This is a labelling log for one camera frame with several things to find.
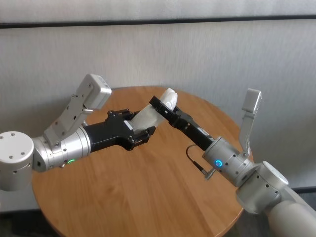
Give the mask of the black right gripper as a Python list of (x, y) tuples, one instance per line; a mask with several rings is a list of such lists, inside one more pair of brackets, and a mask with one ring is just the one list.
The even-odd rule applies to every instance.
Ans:
[(176, 106), (176, 94), (167, 95), (165, 98), (167, 99), (166, 103), (153, 96), (150, 104), (172, 127), (180, 130), (198, 147), (206, 151), (213, 143), (212, 136), (198, 125), (189, 114)]

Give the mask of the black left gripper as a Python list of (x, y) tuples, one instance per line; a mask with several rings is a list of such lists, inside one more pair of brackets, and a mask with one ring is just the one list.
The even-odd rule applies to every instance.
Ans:
[(132, 120), (139, 111), (132, 112), (128, 108), (107, 112), (107, 119), (103, 122), (85, 126), (84, 129), (90, 140), (92, 152), (111, 146), (121, 146), (127, 151), (147, 143), (154, 134), (156, 127), (151, 126), (137, 134), (125, 124), (125, 120)]

